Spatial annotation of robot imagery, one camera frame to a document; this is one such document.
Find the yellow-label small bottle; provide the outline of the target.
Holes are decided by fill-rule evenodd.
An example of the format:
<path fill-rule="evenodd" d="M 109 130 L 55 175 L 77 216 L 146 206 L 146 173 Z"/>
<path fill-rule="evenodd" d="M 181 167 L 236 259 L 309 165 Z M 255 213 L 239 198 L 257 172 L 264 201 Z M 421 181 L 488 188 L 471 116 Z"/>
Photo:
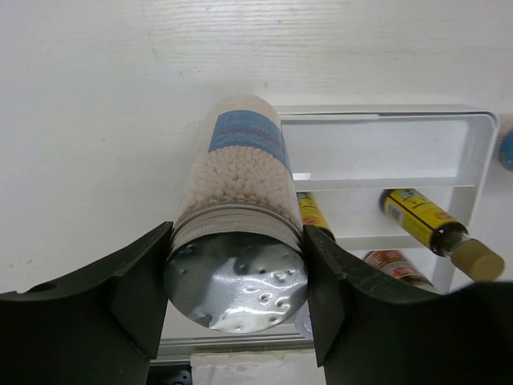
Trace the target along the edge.
<path fill-rule="evenodd" d="M 317 227 L 332 241 L 336 241 L 314 195 L 311 192 L 298 192 L 297 200 L 303 224 Z"/>
<path fill-rule="evenodd" d="M 505 261 L 468 233 L 467 227 L 414 188 L 382 192 L 382 212 L 432 253 L 445 257 L 474 282 L 499 278 Z"/>

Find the red-logo-lid spice jar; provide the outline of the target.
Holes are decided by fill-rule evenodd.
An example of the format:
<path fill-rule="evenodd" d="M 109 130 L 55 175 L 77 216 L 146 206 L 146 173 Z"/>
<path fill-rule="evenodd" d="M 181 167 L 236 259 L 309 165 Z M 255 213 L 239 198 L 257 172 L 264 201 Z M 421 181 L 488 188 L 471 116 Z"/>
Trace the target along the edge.
<path fill-rule="evenodd" d="M 309 312 L 297 312 L 295 315 L 294 324 L 297 331 L 303 338 L 309 341 L 313 341 L 313 328 Z"/>

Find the blue-label salt shaker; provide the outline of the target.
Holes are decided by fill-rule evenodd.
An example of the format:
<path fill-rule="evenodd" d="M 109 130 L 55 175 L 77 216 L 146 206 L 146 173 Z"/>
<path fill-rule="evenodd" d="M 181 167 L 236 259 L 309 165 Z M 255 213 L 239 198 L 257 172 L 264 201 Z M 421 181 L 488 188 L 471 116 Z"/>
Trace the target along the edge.
<path fill-rule="evenodd" d="M 281 118 L 236 95 L 207 114 L 173 227 L 164 286 L 185 317 L 225 333 L 267 330 L 304 305 L 302 219 Z"/>
<path fill-rule="evenodd" d="M 513 171 L 513 117 L 511 113 L 500 116 L 497 159 L 504 169 L 508 172 Z"/>

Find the silver-lid spice jar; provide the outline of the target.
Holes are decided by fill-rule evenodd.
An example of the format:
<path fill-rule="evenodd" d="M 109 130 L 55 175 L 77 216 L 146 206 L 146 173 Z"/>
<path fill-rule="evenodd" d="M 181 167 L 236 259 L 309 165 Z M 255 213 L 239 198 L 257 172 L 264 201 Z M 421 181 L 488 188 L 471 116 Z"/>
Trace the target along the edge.
<path fill-rule="evenodd" d="M 363 261 L 409 286 L 438 293 L 431 281 L 400 250 L 371 251 L 363 257 Z"/>

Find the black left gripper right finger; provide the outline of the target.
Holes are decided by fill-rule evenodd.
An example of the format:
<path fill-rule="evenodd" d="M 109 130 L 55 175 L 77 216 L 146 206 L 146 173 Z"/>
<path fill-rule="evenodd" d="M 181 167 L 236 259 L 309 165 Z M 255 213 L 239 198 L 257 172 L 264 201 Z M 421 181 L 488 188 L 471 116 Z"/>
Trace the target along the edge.
<path fill-rule="evenodd" d="M 509 384 L 512 285 L 409 286 L 304 228 L 309 313 L 328 384 Z"/>

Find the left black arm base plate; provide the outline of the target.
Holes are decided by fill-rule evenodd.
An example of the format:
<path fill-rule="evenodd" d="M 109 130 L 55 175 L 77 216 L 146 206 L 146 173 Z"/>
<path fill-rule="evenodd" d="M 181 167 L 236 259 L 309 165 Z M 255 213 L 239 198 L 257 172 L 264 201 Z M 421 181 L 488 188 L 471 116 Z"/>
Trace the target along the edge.
<path fill-rule="evenodd" d="M 192 385 L 192 367 L 189 361 L 152 363 L 147 385 Z"/>

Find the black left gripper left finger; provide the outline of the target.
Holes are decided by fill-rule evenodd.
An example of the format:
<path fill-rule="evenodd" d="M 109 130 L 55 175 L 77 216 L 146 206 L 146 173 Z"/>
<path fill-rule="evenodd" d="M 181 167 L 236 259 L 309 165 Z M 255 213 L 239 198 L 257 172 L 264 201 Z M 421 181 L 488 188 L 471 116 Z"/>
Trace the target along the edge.
<path fill-rule="evenodd" d="M 1 296 L 3 384 L 144 384 L 168 296 L 172 223 L 25 293 Z"/>

